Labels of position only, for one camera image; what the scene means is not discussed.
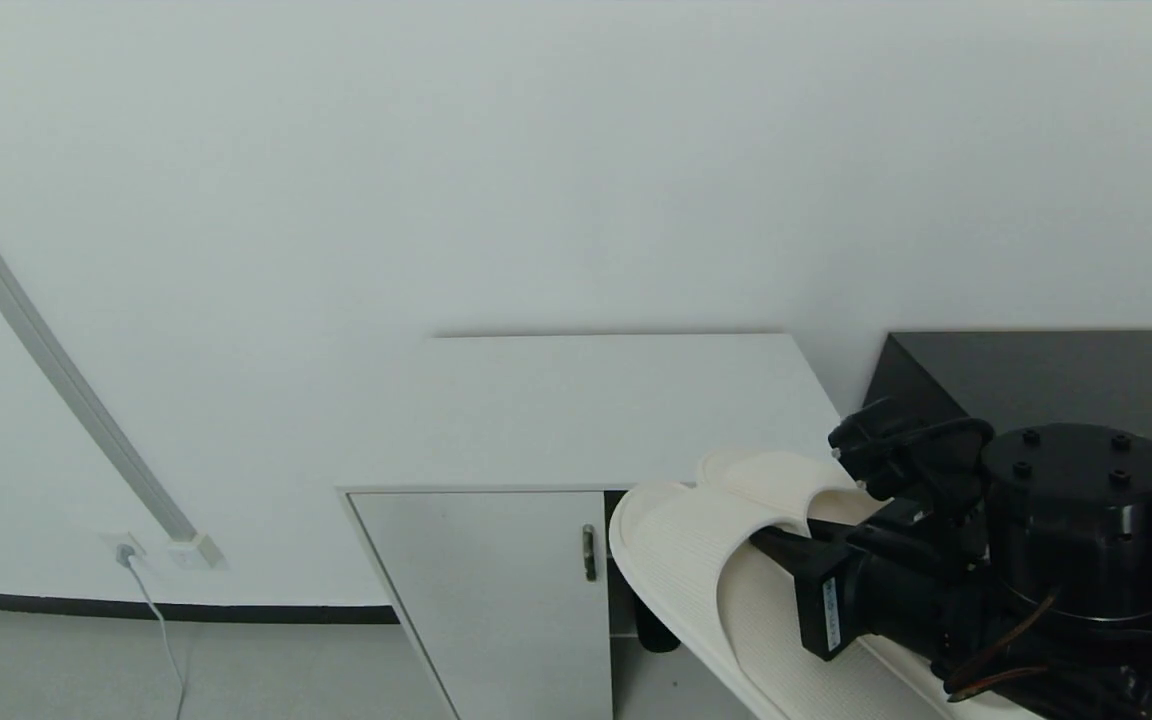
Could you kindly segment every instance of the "wall outlet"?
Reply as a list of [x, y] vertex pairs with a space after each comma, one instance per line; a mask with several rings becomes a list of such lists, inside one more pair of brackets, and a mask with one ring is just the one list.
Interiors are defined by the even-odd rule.
[[168, 555], [182, 570], [210, 570], [220, 562], [220, 548], [210, 536], [197, 535], [192, 541], [168, 543]]
[[132, 538], [132, 533], [100, 533], [100, 539], [105, 543], [105, 547], [109, 548], [111, 558], [118, 552], [120, 544], [129, 544], [129, 546], [132, 546], [132, 550], [136, 550], [136, 556], [145, 560], [145, 548], [141, 546], [141, 543], [136, 541], [136, 538]]

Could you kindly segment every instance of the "cabinet handle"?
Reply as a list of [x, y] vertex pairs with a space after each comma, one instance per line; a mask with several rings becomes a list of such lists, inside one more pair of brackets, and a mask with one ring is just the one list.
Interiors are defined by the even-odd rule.
[[581, 550], [585, 555], [585, 579], [593, 583], [598, 579], [598, 564], [594, 561], [594, 525], [581, 529]]

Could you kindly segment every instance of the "power cord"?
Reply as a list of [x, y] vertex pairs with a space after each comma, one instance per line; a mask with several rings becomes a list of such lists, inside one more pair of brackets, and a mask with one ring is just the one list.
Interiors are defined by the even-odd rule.
[[159, 629], [162, 630], [162, 646], [164, 650], [168, 651], [168, 660], [172, 661], [172, 669], [175, 675], [177, 675], [177, 683], [180, 683], [180, 697], [177, 699], [177, 712], [175, 712], [175, 720], [180, 720], [180, 711], [184, 707], [184, 675], [180, 674], [180, 667], [175, 662], [175, 655], [172, 654], [172, 646], [168, 643], [168, 623], [162, 619], [162, 612], [159, 611], [159, 606], [154, 605], [154, 601], [150, 600], [150, 592], [145, 589], [145, 583], [141, 582], [141, 575], [137, 574], [136, 568], [132, 568], [132, 558], [136, 556], [136, 548], [129, 546], [129, 544], [120, 544], [114, 553], [114, 560], [119, 564], [127, 568], [129, 573], [132, 574], [132, 578], [136, 579], [137, 588], [141, 588], [141, 596], [145, 598], [145, 602], [150, 606], [150, 611], [154, 612], [154, 616], [159, 619]]

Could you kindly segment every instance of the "slipper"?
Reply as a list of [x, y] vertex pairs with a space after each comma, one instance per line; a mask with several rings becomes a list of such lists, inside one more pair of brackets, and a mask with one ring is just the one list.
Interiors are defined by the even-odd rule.
[[794, 579], [746, 539], [806, 518], [858, 523], [878, 503], [838, 464], [790, 452], [721, 450], [698, 484], [643, 484], [612, 514], [630, 588], [759, 720], [1033, 720], [995, 694], [948, 705], [927, 661], [885, 638], [825, 662], [803, 649]]

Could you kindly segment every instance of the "white wall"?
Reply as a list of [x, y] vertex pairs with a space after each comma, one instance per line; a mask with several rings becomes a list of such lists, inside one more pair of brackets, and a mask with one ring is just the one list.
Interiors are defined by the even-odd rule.
[[[0, 3], [0, 247], [242, 538], [161, 593], [382, 602], [324, 491], [402, 338], [787, 327], [850, 409], [887, 328], [1152, 325], [1152, 5]], [[0, 592], [131, 598], [5, 333]]]

